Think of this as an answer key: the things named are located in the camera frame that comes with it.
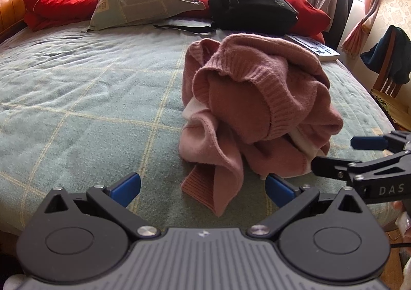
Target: wall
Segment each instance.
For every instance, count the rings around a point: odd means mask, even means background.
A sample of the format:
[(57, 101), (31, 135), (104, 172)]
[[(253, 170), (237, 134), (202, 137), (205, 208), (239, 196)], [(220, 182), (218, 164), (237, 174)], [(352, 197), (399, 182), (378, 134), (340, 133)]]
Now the wall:
[(354, 29), (354, 27), (359, 23), (362, 18), (365, 17), (364, 12), (364, 2), (359, 0), (353, 1), (353, 6), (351, 7), (350, 15), (348, 16), (347, 24), (345, 25), (344, 32), (340, 44), (338, 45), (337, 51), (340, 53), (339, 60), (352, 72), (357, 60), (351, 59), (346, 53), (341, 50), (341, 45)]
[[(389, 25), (398, 26), (411, 36), (409, 20), (411, 20), (411, 0), (383, 0), (363, 52), (370, 50), (381, 39)], [(373, 87), (378, 76), (377, 73), (370, 71), (361, 59), (357, 60), (352, 73), (367, 90)], [(397, 99), (411, 106), (411, 83), (401, 87)]]

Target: chair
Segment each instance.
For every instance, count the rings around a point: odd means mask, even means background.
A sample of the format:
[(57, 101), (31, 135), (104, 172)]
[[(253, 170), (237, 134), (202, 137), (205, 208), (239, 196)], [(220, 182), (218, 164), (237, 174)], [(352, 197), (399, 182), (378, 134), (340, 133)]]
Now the chair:
[(394, 44), (395, 44), (395, 32), (392, 31), (390, 42), (388, 43), (388, 49), (387, 49), (386, 56), (381, 66), (381, 70), (378, 75), (378, 78), (375, 81), (374, 86), (372, 88), (373, 90), (386, 93), (389, 96), (392, 96), (393, 98), (397, 96), (399, 89), (401, 88), (401, 85), (394, 83), (392, 78), (388, 77), (388, 74), (391, 69), (391, 56), (394, 51)]
[(395, 32), (393, 31), (380, 73), (370, 94), (396, 130), (411, 131), (411, 116), (408, 114), (408, 106), (402, 104), (395, 98), (402, 85), (396, 84), (392, 78), (388, 76), (391, 69), (391, 56), (394, 51), (394, 44)]

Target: green plaid bedspread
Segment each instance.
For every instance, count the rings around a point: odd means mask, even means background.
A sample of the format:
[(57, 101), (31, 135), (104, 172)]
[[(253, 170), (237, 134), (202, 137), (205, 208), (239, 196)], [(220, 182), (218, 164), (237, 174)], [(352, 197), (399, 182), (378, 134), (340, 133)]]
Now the green plaid bedspread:
[[(178, 155), (184, 119), (184, 54), (198, 34), (151, 25), (82, 32), (86, 23), (32, 33), (0, 45), (0, 221), (22, 229), (55, 186), (82, 192), (137, 171), (140, 195), (129, 209), (166, 226), (246, 228), (273, 212), (264, 181), (246, 169), (244, 185), (224, 215), (180, 191), (190, 164)], [(214, 38), (222, 39), (223, 32)], [(363, 161), (382, 153), (353, 151), (353, 135), (392, 126), (355, 78), (336, 62), (323, 65), (344, 129), (330, 156)], [(343, 183), (312, 174), (291, 179), (322, 191)], [(396, 213), (373, 208), (381, 223)]]

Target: patterned wallpaper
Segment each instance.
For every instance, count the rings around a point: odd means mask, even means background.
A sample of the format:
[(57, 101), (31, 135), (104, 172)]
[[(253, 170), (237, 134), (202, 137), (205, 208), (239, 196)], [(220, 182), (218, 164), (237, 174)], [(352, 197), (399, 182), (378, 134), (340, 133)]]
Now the patterned wallpaper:
[(370, 41), (375, 44), (384, 35), (389, 25), (402, 28), (411, 37), (410, 16), (411, 0), (383, 0), (364, 49), (369, 49), (367, 47)]
[[(362, 52), (370, 50), (390, 25), (402, 28), (411, 38), (411, 0), (383, 0)], [(367, 89), (377, 78), (377, 74), (368, 70), (361, 59), (357, 60), (353, 74)], [(408, 113), (411, 114), (411, 82), (401, 87), (397, 99), (409, 106)]]

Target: blue gripper pad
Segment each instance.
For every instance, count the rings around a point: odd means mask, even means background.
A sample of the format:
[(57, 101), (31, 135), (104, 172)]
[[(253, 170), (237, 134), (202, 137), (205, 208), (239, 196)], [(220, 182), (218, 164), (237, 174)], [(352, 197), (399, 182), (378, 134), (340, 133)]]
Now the blue gripper pad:
[(351, 147), (354, 150), (385, 150), (388, 148), (388, 140), (384, 136), (355, 136), (351, 139)]
[(294, 190), (273, 175), (269, 175), (266, 178), (266, 194), (279, 208), (285, 206), (296, 197)]
[(114, 201), (126, 207), (140, 193), (140, 189), (140, 175), (130, 173), (111, 187), (108, 187), (106, 192)]

